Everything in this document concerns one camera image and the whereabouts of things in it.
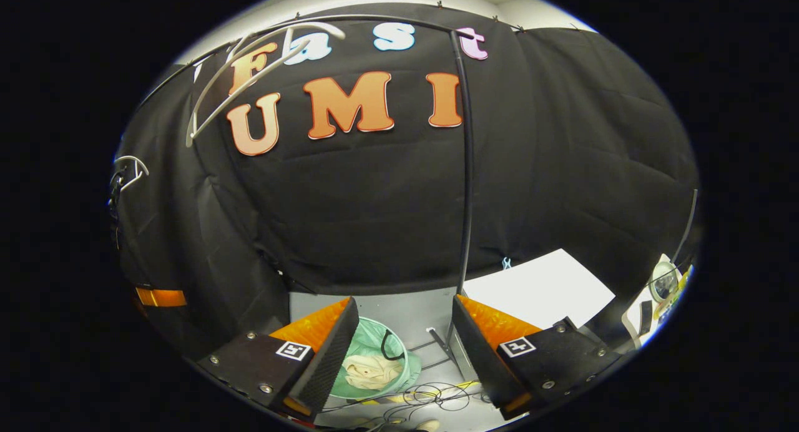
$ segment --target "beige cloth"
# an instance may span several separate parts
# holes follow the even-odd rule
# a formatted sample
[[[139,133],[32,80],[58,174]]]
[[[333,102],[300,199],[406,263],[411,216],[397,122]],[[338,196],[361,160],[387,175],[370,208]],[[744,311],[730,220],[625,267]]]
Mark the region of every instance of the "beige cloth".
[[[366,390],[382,390],[403,370],[402,363],[378,355],[352,355],[341,365],[347,370],[347,383]]]

